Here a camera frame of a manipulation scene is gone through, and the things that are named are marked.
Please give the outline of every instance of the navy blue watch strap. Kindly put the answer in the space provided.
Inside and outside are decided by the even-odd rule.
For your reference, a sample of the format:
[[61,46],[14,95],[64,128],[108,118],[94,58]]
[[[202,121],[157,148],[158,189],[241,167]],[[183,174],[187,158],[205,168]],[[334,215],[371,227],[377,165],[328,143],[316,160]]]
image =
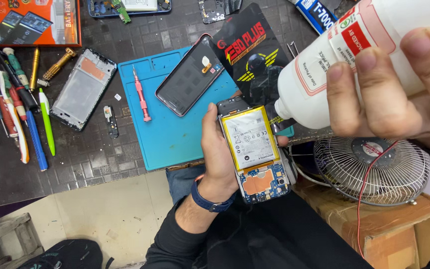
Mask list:
[[223,211],[227,210],[230,207],[230,205],[233,203],[233,201],[235,200],[236,193],[234,193],[232,195],[232,197],[230,197],[230,199],[228,199],[225,202],[220,202],[220,203],[210,202],[209,200],[204,199],[200,195],[200,193],[198,193],[197,182],[198,181],[194,181],[194,183],[192,184],[192,198],[194,199],[194,201],[197,205],[199,205],[202,208],[205,208],[206,210],[208,210],[210,212],[215,212],[215,213],[223,212]]

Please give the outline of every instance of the electric fan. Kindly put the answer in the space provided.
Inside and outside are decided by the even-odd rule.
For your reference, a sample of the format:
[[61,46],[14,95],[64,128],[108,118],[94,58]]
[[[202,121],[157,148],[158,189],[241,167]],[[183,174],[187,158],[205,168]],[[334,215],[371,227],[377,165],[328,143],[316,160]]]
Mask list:
[[[314,159],[324,180],[358,201],[367,168],[394,141],[377,137],[332,137],[316,141]],[[373,164],[361,202],[391,206],[413,201],[429,176],[429,158],[418,146],[400,140]]]

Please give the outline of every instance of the red wire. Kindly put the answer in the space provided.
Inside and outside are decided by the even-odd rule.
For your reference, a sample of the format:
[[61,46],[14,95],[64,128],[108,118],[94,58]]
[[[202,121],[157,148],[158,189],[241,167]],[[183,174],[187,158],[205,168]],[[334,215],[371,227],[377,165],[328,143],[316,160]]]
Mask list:
[[366,174],[363,178],[363,185],[361,186],[361,191],[359,192],[359,198],[358,198],[358,208],[357,208],[357,214],[358,214],[358,248],[359,248],[359,254],[361,254],[361,257],[363,257],[364,259],[364,255],[363,255],[363,251],[361,250],[361,244],[359,243],[359,227],[360,227],[360,219],[359,219],[359,207],[361,206],[361,196],[364,192],[364,189],[366,187],[366,180],[367,180],[367,176],[369,175],[369,171],[371,171],[371,168],[373,167],[374,163],[377,162],[377,160],[379,160],[382,156],[384,156],[389,150],[391,150],[396,144],[398,143],[398,141],[394,142],[392,145],[390,145],[385,151],[383,151],[383,153],[379,154],[379,156],[376,157],[376,159],[374,159],[374,161],[371,162],[371,164],[368,166],[367,170],[366,170]]

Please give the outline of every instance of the black bag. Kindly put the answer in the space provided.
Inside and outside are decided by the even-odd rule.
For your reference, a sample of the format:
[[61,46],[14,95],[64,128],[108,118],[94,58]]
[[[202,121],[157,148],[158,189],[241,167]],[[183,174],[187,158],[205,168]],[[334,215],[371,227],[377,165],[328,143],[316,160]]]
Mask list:
[[55,244],[18,269],[100,269],[101,267],[102,251],[96,242],[69,239]]

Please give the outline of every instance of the cardboard box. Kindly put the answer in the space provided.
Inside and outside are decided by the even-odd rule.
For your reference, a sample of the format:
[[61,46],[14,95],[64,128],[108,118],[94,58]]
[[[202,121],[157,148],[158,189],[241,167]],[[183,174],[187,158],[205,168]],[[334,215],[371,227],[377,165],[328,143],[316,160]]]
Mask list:
[[0,0],[0,46],[81,46],[77,0]]
[[[293,190],[357,252],[357,203],[335,189],[300,180]],[[430,196],[417,204],[361,204],[360,244],[376,269],[419,269],[430,261]]]

